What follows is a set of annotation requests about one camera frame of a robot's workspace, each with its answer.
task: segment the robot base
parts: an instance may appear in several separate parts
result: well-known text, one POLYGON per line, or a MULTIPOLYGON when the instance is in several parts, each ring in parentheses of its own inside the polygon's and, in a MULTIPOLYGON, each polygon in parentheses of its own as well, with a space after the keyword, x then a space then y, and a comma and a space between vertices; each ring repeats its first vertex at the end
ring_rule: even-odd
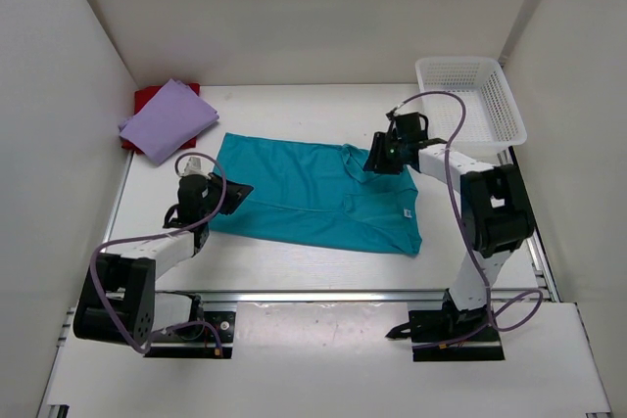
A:
MULTIPOLYGON (((443 310, 411 310, 411 345, 418 347, 457 338, 478 326, 465 326, 465 331, 459 328, 451 330, 445 327, 448 323, 449 317, 443 310)), ((462 343, 446 348, 413 348, 414 362, 502 361, 504 359, 499 332, 491 327, 484 328, 462 343)))

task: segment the perforated basket bottom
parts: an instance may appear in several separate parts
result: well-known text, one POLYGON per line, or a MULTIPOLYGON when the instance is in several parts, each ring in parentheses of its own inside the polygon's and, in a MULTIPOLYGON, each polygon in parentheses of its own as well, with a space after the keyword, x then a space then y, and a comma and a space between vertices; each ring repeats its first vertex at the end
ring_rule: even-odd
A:
MULTIPOLYGON (((456 142, 492 143, 494 130, 491 119, 483 107, 481 91, 469 89, 447 89, 459 95, 466 105, 466 121, 456 142)), ((429 116, 430 137, 448 139, 461 118, 461 107, 457 101, 448 97, 430 96, 424 98, 424 111, 429 116)))

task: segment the white panel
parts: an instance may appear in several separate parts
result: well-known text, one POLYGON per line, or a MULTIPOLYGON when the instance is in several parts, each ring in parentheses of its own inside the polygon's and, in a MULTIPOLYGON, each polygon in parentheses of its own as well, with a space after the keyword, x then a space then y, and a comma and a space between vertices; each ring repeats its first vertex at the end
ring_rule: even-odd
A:
POLYGON ((0 416, 34 416, 124 154, 134 85, 85 0, 0 0, 0 416))
POLYGON ((140 85, 414 81, 434 55, 498 58, 523 0, 95 0, 140 85))
POLYGON ((516 150, 562 296, 578 302, 610 403, 627 416, 627 0, 544 0, 506 67, 516 150))
MULTIPOLYGON (((375 131, 388 125, 385 113, 416 93, 415 85, 302 85, 203 87, 201 96, 220 120, 198 141, 216 156, 226 132, 369 149, 375 131)), ((417 104, 406 106, 416 110, 417 104)), ((136 156, 126 180, 113 235, 161 230, 176 202, 174 158, 155 168, 136 156)), ((203 163, 204 170, 212 166, 203 163)), ((445 289, 455 281, 464 247, 446 186, 414 173, 416 214, 424 240, 417 257, 366 254, 212 233, 203 250, 158 281, 161 289, 445 289)), ((113 251, 127 250, 125 247, 113 251)), ((536 286, 526 246, 506 263, 499 288, 536 286)))
MULTIPOLYGON (((528 311, 503 314, 514 323, 528 311)), ((608 411, 577 310, 545 303, 503 337, 505 361, 414 363, 387 331, 402 303, 239 304, 228 360, 147 359, 70 337, 50 403, 68 418, 584 418, 608 411)))

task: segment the cable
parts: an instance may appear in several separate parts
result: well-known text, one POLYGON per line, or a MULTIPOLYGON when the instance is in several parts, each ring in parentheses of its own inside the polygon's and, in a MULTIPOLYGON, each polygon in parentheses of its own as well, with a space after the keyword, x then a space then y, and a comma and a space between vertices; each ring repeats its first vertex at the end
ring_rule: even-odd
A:
POLYGON ((474 250, 472 249, 472 244, 470 243, 470 241, 466 237, 466 233, 465 233, 464 225, 463 225, 463 220, 461 219, 461 214, 459 213, 458 203, 455 200, 455 190, 453 188, 453 178, 451 177, 451 168, 449 166, 450 157, 451 157, 451 145, 453 144, 453 141, 456 139, 456 137, 458 137, 459 133, 461 132, 461 128, 463 127, 463 124, 465 123, 465 120, 466 120, 466 112, 467 112, 466 104, 463 102, 461 97, 459 97, 458 95, 456 95, 454 93, 434 90, 434 91, 429 91, 429 92, 418 93, 417 95, 413 95, 413 96, 407 98, 406 100, 404 100, 401 103, 401 105, 399 105, 396 108, 394 108, 392 113, 394 113, 396 110, 398 110, 403 105, 406 105, 410 101, 415 100, 417 98, 421 98, 421 97, 427 96, 427 95, 446 95, 446 96, 455 98, 459 102, 459 105, 461 106, 461 118, 459 119, 458 127, 455 128, 455 130, 453 131, 453 134, 451 134, 451 137, 449 138, 449 140, 447 141, 447 144, 445 146, 444 170, 445 170, 445 176, 446 176, 446 180, 447 180, 447 189, 449 191, 449 199, 451 200, 451 206, 453 207, 453 213, 455 215, 455 219, 456 219, 456 222, 458 224, 459 233, 461 234, 461 238, 463 239, 463 244, 465 245, 466 250, 468 251, 468 255, 470 256, 470 259, 472 260, 472 264, 474 265, 475 269, 477 270, 477 273, 479 273, 479 276, 481 277, 481 280, 483 281, 483 284, 484 284, 485 289, 486 289, 486 305, 488 307, 488 321, 486 323, 484 323, 483 325, 479 326, 476 330, 474 330, 474 331, 472 331, 472 332, 470 332, 468 334, 462 335, 460 337, 453 338, 453 339, 446 340, 446 341, 442 341, 442 342, 435 342, 435 343, 429 343, 429 344, 425 344, 425 345, 418 345, 418 346, 413 347, 413 349, 436 348, 436 347, 440 347, 440 346, 448 346, 448 345, 453 345, 455 343, 460 343, 460 342, 463 342, 463 341, 465 341, 465 340, 475 336, 477 333, 479 333, 480 331, 482 331, 486 327, 492 327, 497 332, 502 332, 502 333, 510 332, 512 330, 515 330, 518 327, 521 327, 522 325, 527 323, 529 320, 531 320, 531 317, 533 317, 536 314, 536 312, 540 308, 540 305, 542 305, 542 300, 543 300, 542 291, 540 289, 537 289, 537 288, 535 288, 535 289, 528 289, 528 290, 523 291, 522 293, 518 294, 516 297, 514 297, 514 298, 510 299, 509 301, 507 301, 496 312, 492 311, 492 288, 490 286, 490 281, 488 280, 487 276, 483 272, 483 269, 481 269, 481 265, 479 264, 479 260, 477 259, 476 255, 474 254, 474 250), (508 326, 508 327, 500 327, 497 324, 497 317, 499 315, 501 315, 506 309, 508 309, 512 304, 514 304, 515 302, 518 302, 518 301, 526 298, 527 296, 531 296, 531 295, 534 295, 534 294, 538 295, 538 299, 536 300, 536 304, 534 305, 533 309, 531 310, 531 312, 529 312, 529 314, 526 317, 524 317, 518 323, 515 323, 514 325, 511 325, 511 326, 508 326))
MULTIPOLYGON (((226 198, 226 173, 224 172, 224 169, 222 168, 222 166, 214 158, 209 157, 200 152, 186 152, 183 155, 179 156, 178 159, 176 159, 176 161, 174 162, 174 170, 176 171, 177 174, 178 174, 178 163, 183 158, 189 157, 189 156, 197 156, 197 157, 203 157, 205 159, 208 159, 210 162, 213 162, 214 165, 219 170, 220 175, 222 177, 222 192, 220 194, 219 200, 217 201, 216 208, 209 215, 194 222, 193 224, 190 224, 187 227, 182 227, 180 229, 172 230, 171 232, 167 232, 165 234, 142 235, 140 237, 128 237, 125 239, 110 240, 109 242, 102 243, 94 249, 93 253, 91 254, 91 258, 89 259, 89 274, 91 275, 91 280, 94 284, 94 288, 96 289, 96 294, 98 294, 98 298, 100 299, 100 302, 105 307, 105 310, 107 311, 107 313, 109 313, 111 320, 114 322, 114 325, 116 325, 116 328, 118 328, 118 331, 120 332, 124 340, 128 343, 128 345, 131 348, 133 348, 135 351, 139 352, 140 354, 146 354, 150 350, 150 346, 154 338, 160 332, 159 331, 152 332, 148 336, 148 339, 146 340, 146 343, 143 347, 139 345, 130 336, 130 333, 128 332, 128 330, 126 330, 126 327, 121 322, 114 308, 111 306, 111 303, 109 302, 109 299, 107 298, 107 294, 104 288, 102 287, 102 283, 100 282, 100 278, 98 277, 98 271, 96 269, 96 259, 98 258, 98 254, 100 254, 100 252, 102 252, 107 247, 112 247, 113 245, 130 244, 133 242, 148 242, 152 240, 160 240, 160 239, 165 239, 168 237, 173 237, 182 232, 187 232, 187 231, 195 229, 196 227, 200 227, 201 225, 208 223, 211 219, 213 219, 216 216, 216 214, 219 212, 219 209, 222 206, 222 203, 224 203, 224 198, 226 198)), ((194 320, 190 322, 178 323, 176 325, 170 325, 169 327, 166 328, 166 331, 170 333, 170 332, 173 332, 174 330, 179 330, 181 328, 187 328, 187 327, 193 327, 196 325, 202 325, 208 328, 212 332, 212 334, 214 335, 216 339, 216 349, 218 351, 218 354, 219 356, 222 356, 222 343, 219 339, 219 334, 217 333, 216 328, 209 322, 206 322, 204 320, 194 320)))

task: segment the teal cloth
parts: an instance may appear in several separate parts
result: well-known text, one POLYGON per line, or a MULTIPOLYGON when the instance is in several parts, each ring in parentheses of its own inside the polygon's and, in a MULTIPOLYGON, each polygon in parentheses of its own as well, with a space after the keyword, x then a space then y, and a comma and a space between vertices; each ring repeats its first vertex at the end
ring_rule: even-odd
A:
POLYGON ((333 249, 416 255, 418 191, 409 172, 362 170, 368 152, 226 134, 217 160, 229 180, 255 190, 211 229, 333 249))

